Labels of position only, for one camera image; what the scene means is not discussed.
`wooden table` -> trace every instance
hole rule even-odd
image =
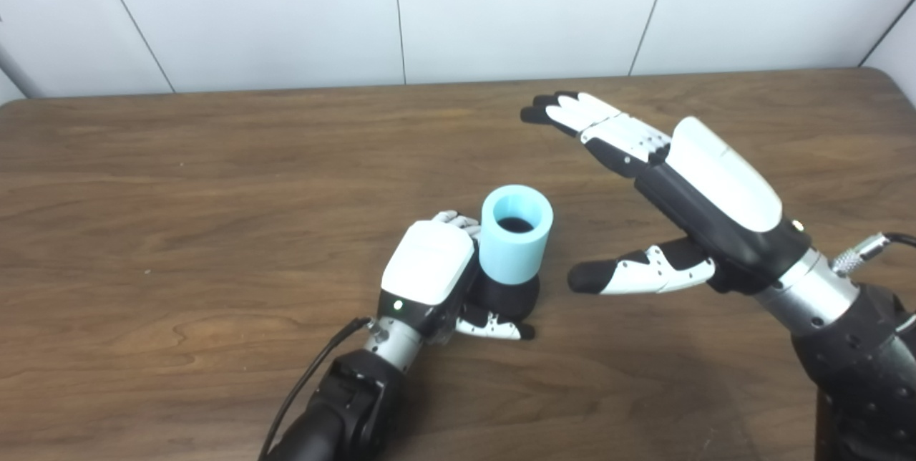
[[[403,230],[507,183],[556,212],[539,335],[425,348],[385,459],[810,459],[814,387],[753,300],[566,289],[577,261],[680,233],[576,141],[518,121],[554,89],[667,131],[700,116],[827,253],[916,231],[916,112],[869,69],[14,102],[0,459],[253,460],[305,364],[375,310]],[[916,305],[914,263],[893,248],[859,278]]]

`robotic finger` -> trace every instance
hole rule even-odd
[[[501,318],[493,311],[487,311],[474,304],[465,304],[455,324],[456,333],[489,337],[492,339],[534,339],[534,327],[517,324]]]
[[[578,136],[585,148],[609,170],[634,178],[664,160],[670,136],[585,92],[537,96],[521,111],[521,120],[554,125]]]
[[[579,293],[666,293],[703,284],[714,274],[713,260],[683,237],[616,259],[577,264],[568,282]]]

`cable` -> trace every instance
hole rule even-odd
[[[891,243],[902,243],[903,245],[916,248],[916,237],[910,236],[907,233],[889,232],[885,233],[884,237],[887,237],[887,241]]]
[[[296,385],[289,390],[287,398],[283,400],[281,408],[277,411],[277,416],[274,417],[274,422],[271,423],[271,428],[268,429],[268,437],[264,438],[264,445],[261,447],[261,453],[258,455],[258,461],[264,461],[268,457],[268,452],[271,450],[271,445],[274,442],[274,437],[277,436],[277,429],[281,427],[281,422],[286,415],[286,412],[289,410],[289,406],[292,405],[293,400],[296,399],[296,396],[301,392],[302,387],[305,386],[305,383],[308,382],[308,379],[315,373],[315,370],[318,369],[318,366],[321,365],[321,361],[331,353],[331,350],[334,350],[338,344],[343,343],[344,339],[350,337],[350,334],[353,334],[355,331],[365,327],[367,324],[371,323],[372,318],[353,318],[353,321],[350,321],[349,324],[344,325],[343,329],[338,331],[337,334],[334,334],[334,337],[331,337],[331,340],[328,341],[327,345],[318,353],[318,356],[315,357],[311,364],[308,365],[308,368],[305,369],[305,373],[302,374],[302,377],[298,379]]]

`robotic hand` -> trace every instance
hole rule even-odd
[[[375,457],[399,411],[406,371],[424,343],[444,344],[454,331],[528,340],[534,328],[475,307],[467,294],[481,283],[476,220],[445,210],[406,231],[382,276],[377,319],[352,321],[297,383],[271,426],[259,459],[357,461]],[[361,350],[337,357],[305,412],[271,449],[279,422],[318,363],[335,344],[368,326]]]
[[[573,266],[573,291],[661,293],[706,282],[750,295],[791,332],[820,389],[819,460],[916,459],[916,317],[889,289],[848,278],[891,241],[912,237],[872,236],[828,262],[760,174],[694,117],[668,136],[594,96],[557,92],[537,96],[521,119],[578,137],[687,233]]]

